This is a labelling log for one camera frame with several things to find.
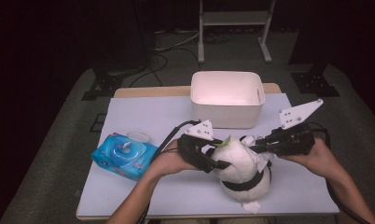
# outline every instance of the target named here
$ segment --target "human arm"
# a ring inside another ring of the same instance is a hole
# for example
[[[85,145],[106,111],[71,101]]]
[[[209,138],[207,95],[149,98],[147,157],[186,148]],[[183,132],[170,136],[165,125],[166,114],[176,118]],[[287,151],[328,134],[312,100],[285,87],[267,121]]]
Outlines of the human arm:
[[[132,192],[127,196],[118,209],[106,221],[109,223],[135,224],[145,212],[152,198],[155,187],[165,175],[179,173],[183,170],[196,169],[185,162],[177,152],[177,141],[173,140],[147,168],[137,182]]]
[[[283,156],[281,158],[299,163],[312,173],[324,177],[346,207],[369,223],[375,223],[375,216],[355,182],[339,164],[322,139],[315,139],[315,145],[308,155]],[[341,217],[342,223],[358,223],[342,211]]]

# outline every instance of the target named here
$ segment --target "white storage bin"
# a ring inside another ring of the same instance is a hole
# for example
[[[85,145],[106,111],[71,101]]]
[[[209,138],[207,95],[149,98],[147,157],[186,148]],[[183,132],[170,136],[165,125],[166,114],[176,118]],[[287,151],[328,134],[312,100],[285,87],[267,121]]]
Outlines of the white storage bin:
[[[191,80],[195,120],[209,119],[214,128],[249,129],[265,102],[260,77],[251,72],[198,72]]]

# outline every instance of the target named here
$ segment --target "white plush toy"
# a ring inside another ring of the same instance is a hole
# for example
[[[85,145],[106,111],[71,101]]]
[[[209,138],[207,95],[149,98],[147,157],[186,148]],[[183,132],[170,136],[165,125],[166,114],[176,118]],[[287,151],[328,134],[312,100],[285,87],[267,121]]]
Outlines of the white plush toy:
[[[231,136],[215,148],[211,155],[215,161],[231,163],[224,170],[214,169],[214,173],[220,179],[223,190],[240,201],[245,210],[254,214],[260,207],[257,199],[269,191],[271,171],[267,164],[273,158],[272,153],[256,154],[249,148],[256,139],[247,136],[240,141],[240,138]]]

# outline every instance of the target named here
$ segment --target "blue wet wipes package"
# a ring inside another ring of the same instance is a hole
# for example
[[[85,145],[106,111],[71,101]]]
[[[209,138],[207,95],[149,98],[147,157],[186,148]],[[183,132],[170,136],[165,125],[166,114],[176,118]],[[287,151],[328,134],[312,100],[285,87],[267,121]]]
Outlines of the blue wet wipes package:
[[[91,153],[91,158],[108,171],[138,181],[149,166],[156,149],[149,143],[112,133]]]

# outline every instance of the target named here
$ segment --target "table surface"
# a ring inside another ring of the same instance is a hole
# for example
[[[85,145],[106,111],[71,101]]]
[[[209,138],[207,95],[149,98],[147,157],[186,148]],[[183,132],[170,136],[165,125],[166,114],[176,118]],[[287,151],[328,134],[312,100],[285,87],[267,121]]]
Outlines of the table surface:
[[[250,130],[215,129],[216,138],[247,133],[264,136],[279,127],[280,121],[276,119],[279,107],[288,108],[290,103],[285,94],[276,93],[281,92],[276,84],[264,84],[264,88],[266,103],[260,112],[257,126]],[[189,86],[117,90],[108,108],[99,145],[110,133],[139,131],[149,134],[150,143],[158,146],[175,126],[189,120],[189,90]],[[311,174],[300,165],[277,157],[274,158],[271,170],[271,189],[258,200],[261,207],[256,215],[248,213],[239,202],[231,199],[221,189],[213,173],[183,171],[162,178],[153,195],[147,217],[267,217],[339,212],[328,196],[325,179]],[[106,171],[93,162],[76,216],[80,219],[108,218],[134,185],[134,181]]]

